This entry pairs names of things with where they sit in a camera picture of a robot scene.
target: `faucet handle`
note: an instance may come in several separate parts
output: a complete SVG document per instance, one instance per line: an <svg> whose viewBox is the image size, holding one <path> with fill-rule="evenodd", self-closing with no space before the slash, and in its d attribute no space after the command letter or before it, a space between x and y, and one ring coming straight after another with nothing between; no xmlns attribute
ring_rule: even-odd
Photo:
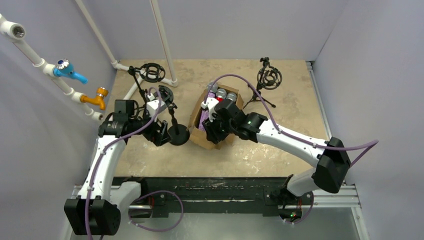
<svg viewBox="0 0 424 240"><path fill-rule="evenodd" d="M101 87L97 88L97 91L95 93L96 93L97 96L99 96L103 99L109 94L109 91L106 90L106 88L101 86Z"/></svg>

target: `blue faucet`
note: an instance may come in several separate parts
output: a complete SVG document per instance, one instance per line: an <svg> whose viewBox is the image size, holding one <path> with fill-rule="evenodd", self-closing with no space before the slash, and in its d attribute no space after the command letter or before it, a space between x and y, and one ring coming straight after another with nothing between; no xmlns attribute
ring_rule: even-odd
<svg viewBox="0 0 424 240"><path fill-rule="evenodd" d="M85 76L75 72L74 65L72 65L72 63L70 63L66 58L57 61L56 68L53 70L53 74L56 77L65 77L78 80L82 84L86 84L89 81Z"/></svg>

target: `beige floor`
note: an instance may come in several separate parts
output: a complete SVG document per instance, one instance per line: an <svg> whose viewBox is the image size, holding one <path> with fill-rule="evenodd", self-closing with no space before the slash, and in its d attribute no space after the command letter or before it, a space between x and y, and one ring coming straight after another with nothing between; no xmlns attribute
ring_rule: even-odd
<svg viewBox="0 0 424 240"><path fill-rule="evenodd" d="M167 70L165 60L122 60L121 63L140 67L144 63L155 62ZM187 125L193 107L207 83L216 77L238 74L256 85L256 76L262 64L257 60L234 59L184 59L174 60L179 86L171 87L177 104L175 116L179 123ZM271 111L280 125L294 131L326 138L325 127L316 100L313 84L303 60L271 60L283 76L282 84L275 90L263 90L262 96L277 105ZM125 96L133 85L132 77L118 71L114 87L109 95L106 113L113 110L115 99ZM243 100L248 101L252 92L241 80L227 77L220 83L239 89ZM157 86L157 83L142 83L143 88ZM136 94L132 99L142 103ZM260 102L250 103L245 113L257 112L266 115ZM171 123L168 112L159 116ZM182 146L165 144L155 147L143 136L134 136L128 141L116 168L116 176L145 177L277 177L300 173L310 166L299 158L277 148L236 138L233 146L220 150L206 150L192 142Z"/></svg>

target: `black linear rail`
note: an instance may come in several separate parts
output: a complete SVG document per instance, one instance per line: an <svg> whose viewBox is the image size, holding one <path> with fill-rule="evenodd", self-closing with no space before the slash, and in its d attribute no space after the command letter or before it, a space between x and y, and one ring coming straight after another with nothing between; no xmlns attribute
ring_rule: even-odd
<svg viewBox="0 0 424 240"><path fill-rule="evenodd" d="M274 217L283 214L278 206L297 205L298 198L283 197L281 189L286 177L115 177L112 185L123 182L141 183L141 195L159 190L176 193L183 201L185 213L262 214ZM310 205L311 199L302 198ZM154 218L166 218L179 213L180 204L171 194L154 196ZM148 205L148 200L132 205Z"/></svg>

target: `orange faucet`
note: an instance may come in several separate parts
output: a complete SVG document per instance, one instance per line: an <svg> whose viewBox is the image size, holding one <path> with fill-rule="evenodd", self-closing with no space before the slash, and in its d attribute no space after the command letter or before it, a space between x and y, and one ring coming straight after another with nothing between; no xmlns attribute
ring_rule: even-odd
<svg viewBox="0 0 424 240"><path fill-rule="evenodd" d="M89 98L86 95L82 95L79 100L81 103L89 103L98 106L101 110L106 109L105 101L103 101L103 98L105 98L108 95L109 91L106 90L104 87L97 88L95 98Z"/></svg>

